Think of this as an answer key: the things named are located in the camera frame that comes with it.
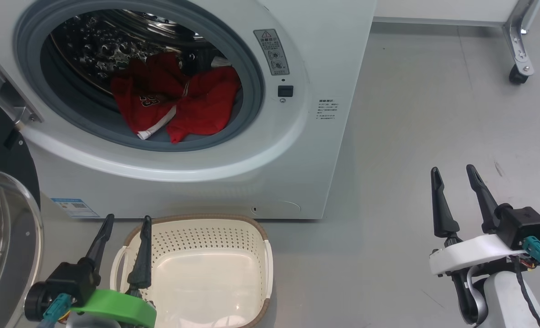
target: gray floor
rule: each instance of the gray floor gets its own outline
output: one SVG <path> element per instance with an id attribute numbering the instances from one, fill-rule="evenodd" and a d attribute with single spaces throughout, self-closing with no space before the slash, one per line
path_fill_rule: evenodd
<path id="1" fill-rule="evenodd" d="M 482 233 L 466 164 L 498 202 L 540 212 L 540 12 L 526 45 L 536 75 L 516 87 L 499 30 L 374 25 L 326 218 L 263 224 L 275 283 L 261 327 L 465 327 L 451 281 L 428 266 L 443 242 L 432 233 L 429 172 L 440 168 L 463 239 Z M 43 217 L 49 274 L 85 253 L 99 224 L 78 224 L 48 199 Z M 104 287 L 133 226 L 114 227 Z M 540 269 L 525 276 L 540 301 Z"/>

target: metal hinge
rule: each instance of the metal hinge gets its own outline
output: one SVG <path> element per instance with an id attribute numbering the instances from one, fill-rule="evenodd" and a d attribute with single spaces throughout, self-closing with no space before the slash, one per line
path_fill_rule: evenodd
<path id="1" fill-rule="evenodd" d="M 21 129 L 25 124 L 41 122 L 24 96 L 9 82 L 0 69 L 0 108 L 13 120 L 16 128 Z"/>

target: white washing machine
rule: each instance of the white washing machine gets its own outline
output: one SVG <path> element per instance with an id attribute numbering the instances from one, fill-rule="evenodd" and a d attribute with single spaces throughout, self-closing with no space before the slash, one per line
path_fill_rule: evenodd
<path id="1" fill-rule="evenodd" d="M 322 218 L 375 3 L 0 0 L 0 109 L 71 216 Z M 177 144 L 128 129 L 107 79 L 155 51 L 233 65 L 226 128 Z"/>

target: empty basket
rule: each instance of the empty basket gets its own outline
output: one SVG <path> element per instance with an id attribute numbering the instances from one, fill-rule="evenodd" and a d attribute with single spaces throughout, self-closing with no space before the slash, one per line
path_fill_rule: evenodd
<path id="1" fill-rule="evenodd" d="M 139 231 L 130 233 L 114 259 L 111 289 L 128 290 Z M 272 294 L 273 261 L 257 222 L 228 214 L 168 216 L 153 220 L 152 232 L 152 285 L 141 294 L 157 309 L 155 328 L 250 328 L 262 319 Z"/>

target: red garment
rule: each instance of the red garment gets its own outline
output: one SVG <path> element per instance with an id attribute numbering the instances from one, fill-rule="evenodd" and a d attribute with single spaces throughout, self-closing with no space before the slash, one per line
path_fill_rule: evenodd
<path id="1" fill-rule="evenodd" d="M 146 65 L 133 59 L 128 68 L 114 73 L 111 81 L 118 108 L 138 135 L 176 109 L 166 127 L 174 144 L 190 133 L 211 135 L 224 129 L 240 85 L 232 67 L 201 72 L 189 79 L 180 72 L 174 52 L 150 56 Z"/>

